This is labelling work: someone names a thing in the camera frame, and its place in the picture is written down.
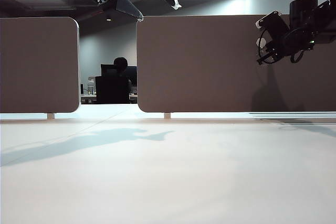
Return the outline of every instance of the table surface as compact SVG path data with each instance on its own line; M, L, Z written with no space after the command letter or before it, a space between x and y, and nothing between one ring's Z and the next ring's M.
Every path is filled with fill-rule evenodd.
M93 104L54 120L0 116L1 223L336 220L335 114L165 120L137 104Z

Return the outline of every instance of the desk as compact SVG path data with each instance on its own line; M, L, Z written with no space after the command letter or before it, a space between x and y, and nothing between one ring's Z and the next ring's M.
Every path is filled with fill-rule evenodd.
M138 95L137 94L129 94L130 99L135 98L137 102ZM97 95L95 94L81 94L80 100L84 100L85 103L95 103L97 101Z

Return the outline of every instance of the computer monitor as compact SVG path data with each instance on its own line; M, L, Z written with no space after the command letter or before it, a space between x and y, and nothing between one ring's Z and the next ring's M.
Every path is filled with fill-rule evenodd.
M117 76L117 66L113 64L100 64L101 76Z
M128 66L125 71L122 73L123 76L126 76L131 80L132 86L136 87L137 82L137 67L136 66Z
M101 76L116 76L117 75L117 66L113 64L101 64ZM132 86L136 87L137 82L137 67L136 66L127 66L125 71L122 73L122 76L127 77L131 80Z

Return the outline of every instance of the white table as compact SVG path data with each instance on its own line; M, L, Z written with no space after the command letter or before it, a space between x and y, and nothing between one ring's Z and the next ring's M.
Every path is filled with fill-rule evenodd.
M138 95L137 94L129 94L129 97L130 97L130 99L131 98L138 98ZM84 100L95 101L95 100L97 100L97 95L96 94L81 94L80 98L84 99Z

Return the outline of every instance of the office background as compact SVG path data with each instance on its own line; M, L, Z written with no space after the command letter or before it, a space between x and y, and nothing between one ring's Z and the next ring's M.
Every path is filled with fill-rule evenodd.
M273 10L288 14L291 1L293 0L180 0L183 8L179 10L173 10L162 0L141 0L134 4L147 16L239 15L268 14ZM106 22L101 15L79 22L80 74L84 85L87 85L88 76L100 75L101 63L111 63L116 57L123 56L129 65L137 65L136 21L125 14L120 14L119 17L118 20Z

